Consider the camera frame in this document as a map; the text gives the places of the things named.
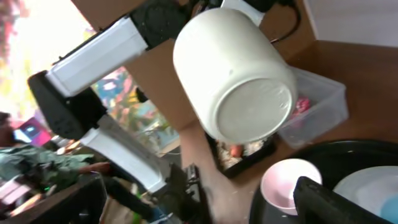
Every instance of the white bowl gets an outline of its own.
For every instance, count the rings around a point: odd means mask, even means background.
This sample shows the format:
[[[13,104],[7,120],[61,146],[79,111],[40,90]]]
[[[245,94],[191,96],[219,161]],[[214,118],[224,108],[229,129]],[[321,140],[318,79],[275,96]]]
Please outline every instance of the white bowl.
[[[264,199],[280,211],[297,215],[293,199],[297,179],[304,176],[322,184],[319,170],[303,159],[285,159],[272,165],[261,179],[261,194]]]

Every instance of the black pan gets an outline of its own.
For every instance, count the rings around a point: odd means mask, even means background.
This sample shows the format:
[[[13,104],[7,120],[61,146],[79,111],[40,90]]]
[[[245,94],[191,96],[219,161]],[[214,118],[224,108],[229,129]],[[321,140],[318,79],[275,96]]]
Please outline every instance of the black pan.
[[[333,190],[346,176],[375,166],[398,166],[398,144],[373,140],[323,142],[299,150],[289,158],[305,159],[322,175],[322,185]],[[260,187],[253,196],[249,224],[296,224],[297,217],[286,215],[269,205]]]

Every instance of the white cylindrical container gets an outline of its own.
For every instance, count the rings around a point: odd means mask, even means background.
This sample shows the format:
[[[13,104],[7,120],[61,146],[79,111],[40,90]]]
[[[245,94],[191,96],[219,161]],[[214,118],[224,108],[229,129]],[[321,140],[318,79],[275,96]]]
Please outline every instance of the white cylindrical container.
[[[292,72],[237,10],[212,9],[194,17],[178,35],[173,60],[202,126],[220,141],[266,138],[294,108]]]

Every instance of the tabletop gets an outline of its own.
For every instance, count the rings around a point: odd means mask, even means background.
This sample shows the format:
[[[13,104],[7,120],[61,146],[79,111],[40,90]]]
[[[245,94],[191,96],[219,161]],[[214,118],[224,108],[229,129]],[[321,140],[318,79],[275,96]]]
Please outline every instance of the tabletop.
[[[316,41],[288,61],[346,85],[349,119],[310,144],[333,139],[398,142],[398,49]],[[233,179],[218,172],[199,122],[180,131],[183,166],[200,170],[214,223],[248,223],[260,178],[295,150],[277,141],[276,152]]]

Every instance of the white wall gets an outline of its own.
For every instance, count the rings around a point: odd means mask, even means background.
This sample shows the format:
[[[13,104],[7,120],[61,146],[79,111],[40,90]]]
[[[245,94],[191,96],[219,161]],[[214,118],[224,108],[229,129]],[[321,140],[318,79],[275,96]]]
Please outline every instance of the white wall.
[[[398,47],[398,0],[306,0],[318,40]]]

